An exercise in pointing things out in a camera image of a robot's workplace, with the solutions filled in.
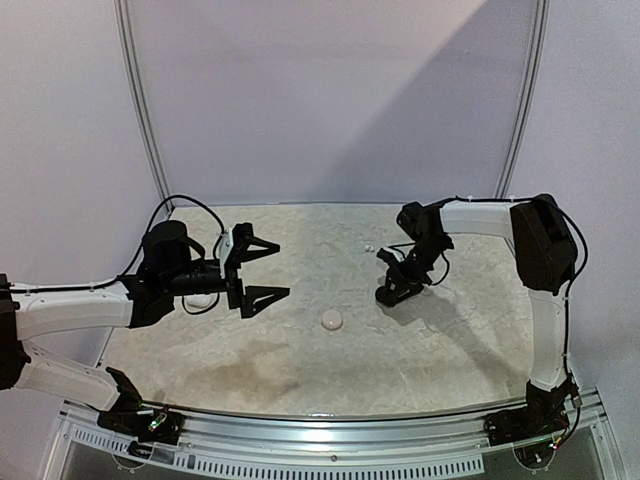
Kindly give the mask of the pink earbud charging case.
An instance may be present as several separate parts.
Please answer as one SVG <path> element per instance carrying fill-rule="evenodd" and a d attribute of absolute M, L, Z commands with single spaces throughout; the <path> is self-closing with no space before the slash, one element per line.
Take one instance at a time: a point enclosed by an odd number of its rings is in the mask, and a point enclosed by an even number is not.
<path fill-rule="evenodd" d="M 326 310 L 321 315 L 321 325 L 327 331 L 337 331 L 343 327 L 344 317 L 336 309 Z"/>

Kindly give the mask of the white earbud charging case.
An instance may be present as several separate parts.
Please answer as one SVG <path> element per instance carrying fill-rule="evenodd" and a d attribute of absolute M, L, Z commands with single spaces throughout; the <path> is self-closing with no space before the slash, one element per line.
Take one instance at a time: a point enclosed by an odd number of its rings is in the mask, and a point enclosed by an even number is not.
<path fill-rule="evenodd" d="M 195 294 L 183 297 L 185 305 L 191 310 L 202 310 L 208 308 L 213 300 L 210 294 Z"/>

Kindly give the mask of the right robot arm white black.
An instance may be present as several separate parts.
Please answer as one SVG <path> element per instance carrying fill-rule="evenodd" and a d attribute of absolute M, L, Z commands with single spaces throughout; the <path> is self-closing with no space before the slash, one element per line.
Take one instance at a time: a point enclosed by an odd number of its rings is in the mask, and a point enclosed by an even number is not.
<path fill-rule="evenodd" d="M 412 248 L 381 248 L 386 266 L 376 301 L 385 307 L 418 296 L 435 285 L 435 262 L 453 249 L 455 234 L 498 237 L 512 243 L 516 271 L 527 289 L 533 317 L 533 365 L 525 405 L 488 415 L 484 431 L 491 445 L 545 436 L 544 448 L 555 452 L 573 435 L 579 422 L 565 403 L 581 408 L 581 397 L 569 364 L 570 292 L 588 262 L 588 246 L 575 222 L 550 194 L 534 197 L 446 198 L 402 207 L 397 225 Z"/>

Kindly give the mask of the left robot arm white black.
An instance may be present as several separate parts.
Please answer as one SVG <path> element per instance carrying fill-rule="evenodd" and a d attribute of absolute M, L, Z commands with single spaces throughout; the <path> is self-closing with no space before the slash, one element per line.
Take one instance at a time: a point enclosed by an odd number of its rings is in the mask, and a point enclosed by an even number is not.
<path fill-rule="evenodd" d="M 279 252 L 255 236 L 250 223 L 221 234 L 207 255 L 184 223 L 166 220 L 141 241 L 143 259 L 133 274 L 102 284 L 35 287 L 1 280 L 1 387 L 45 392 L 97 410 L 99 427 L 140 443 L 176 445 L 185 423 L 168 406 L 147 407 L 124 372 L 90 367 L 49 352 L 34 338 L 90 328 L 150 327 L 171 313 L 176 298 L 223 294 L 230 309 L 252 318 L 286 298 L 287 287 L 246 286 L 239 271 Z"/>

